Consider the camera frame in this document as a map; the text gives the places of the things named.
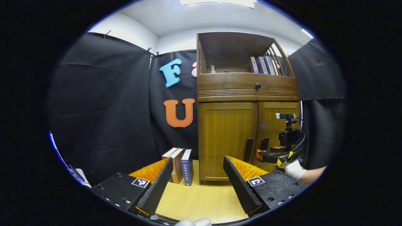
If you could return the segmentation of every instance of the blue book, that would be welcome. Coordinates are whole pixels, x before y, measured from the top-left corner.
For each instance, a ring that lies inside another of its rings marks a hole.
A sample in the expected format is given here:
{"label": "blue book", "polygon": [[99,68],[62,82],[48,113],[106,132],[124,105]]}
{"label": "blue book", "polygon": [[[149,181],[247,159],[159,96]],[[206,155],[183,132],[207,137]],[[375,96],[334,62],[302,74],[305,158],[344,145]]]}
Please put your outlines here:
{"label": "blue book", "polygon": [[193,181],[193,158],[191,157],[191,149],[186,149],[184,151],[183,157],[181,158],[181,168],[183,170],[184,184],[186,186],[191,186]]}

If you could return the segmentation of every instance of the book spine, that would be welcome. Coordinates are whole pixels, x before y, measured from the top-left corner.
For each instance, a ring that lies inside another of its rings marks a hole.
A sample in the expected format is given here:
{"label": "book spine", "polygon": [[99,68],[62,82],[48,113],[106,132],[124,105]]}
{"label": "book spine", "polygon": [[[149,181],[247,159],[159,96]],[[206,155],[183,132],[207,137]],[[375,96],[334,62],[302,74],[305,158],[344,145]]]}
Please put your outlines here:
{"label": "book spine", "polygon": [[251,73],[258,73],[257,62],[255,61],[255,57],[250,57],[250,71]]}
{"label": "book spine", "polygon": [[172,171],[172,179],[173,183],[178,184],[178,177],[177,177],[177,166],[176,166],[176,158],[173,160],[173,171]]}
{"label": "book spine", "polygon": [[264,60],[269,68],[269,74],[275,74],[274,67],[269,56],[264,56]]}
{"label": "book spine", "polygon": [[190,160],[182,160],[181,167],[184,176],[184,185],[191,186]]}
{"label": "book spine", "polygon": [[191,182],[193,181],[193,176],[194,176],[193,159],[191,157],[189,159],[189,164],[190,164],[190,186],[191,186]]}
{"label": "book spine", "polygon": [[263,57],[257,58],[257,66],[259,71],[263,72],[264,74],[268,74],[267,67],[265,66]]}
{"label": "book spine", "polygon": [[181,168],[181,157],[183,156],[183,152],[182,154],[178,156],[178,159],[176,160],[176,175],[177,175],[177,183],[179,184],[181,182],[181,180],[183,180],[183,170]]}

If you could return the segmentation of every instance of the orange letter u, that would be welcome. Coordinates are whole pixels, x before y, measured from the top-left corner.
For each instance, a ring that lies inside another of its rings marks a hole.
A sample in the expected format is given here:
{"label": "orange letter u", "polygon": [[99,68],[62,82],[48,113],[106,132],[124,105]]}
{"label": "orange letter u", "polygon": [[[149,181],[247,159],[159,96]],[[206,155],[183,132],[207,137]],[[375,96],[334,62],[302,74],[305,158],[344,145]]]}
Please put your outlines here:
{"label": "orange letter u", "polygon": [[186,117],[183,120],[178,120],[176,117],[177,100],[167,100],[163,102],[166,108],[166,122],[173,127],[186,127],[193,122],[193,98],[187,98],[181,101],[185,106]]}

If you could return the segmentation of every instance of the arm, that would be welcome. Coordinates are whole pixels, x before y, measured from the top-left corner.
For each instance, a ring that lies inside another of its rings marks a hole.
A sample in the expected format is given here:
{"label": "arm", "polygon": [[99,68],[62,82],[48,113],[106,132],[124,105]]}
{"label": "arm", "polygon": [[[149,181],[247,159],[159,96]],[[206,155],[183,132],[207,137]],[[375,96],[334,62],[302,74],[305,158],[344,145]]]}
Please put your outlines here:
{"label": "arm", "polygon": [[314,170],[307,170],[299,181],[305,185],[313,183],[321,176],[325,168],[326,166]]}
{"label": "arm", "polygon": [[325,170],[326,166],[314,170],[305,170],[300,166],[299,161],[296,160],[292,163],[282,164],[279,168],[285,169],[287,175],[307,185],[315,182]]}

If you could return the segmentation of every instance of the cabinet door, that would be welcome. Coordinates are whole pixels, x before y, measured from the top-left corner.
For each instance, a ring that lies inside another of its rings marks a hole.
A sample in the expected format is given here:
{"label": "cabinet door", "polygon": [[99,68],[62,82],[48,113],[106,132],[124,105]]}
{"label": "cabinet door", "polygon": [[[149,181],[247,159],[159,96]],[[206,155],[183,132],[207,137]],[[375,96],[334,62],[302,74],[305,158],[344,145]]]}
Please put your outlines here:
{"label": "cabinet door", "polygon": [[255,148],[257,125],[257,103],[199,104],[200,181],[229,180],[223,170],[225,155],[250,163]]}
{"label": "cabinet door", "polygon": [[[258,103],[258,134],[251,164],[268,172],[273,171],[275,164],[259,162],[257,160],[256,150],[260,149],[263,138],[269,138],[268,150],[272,146],[281,147],[279,132],[285,131],[286,120],[276,120],[276,113],[300,115],[300,104],[299,102]],[[299,120],[297,123],[292,124],[292,126],[294,129],[297,129],[299,127]]]}

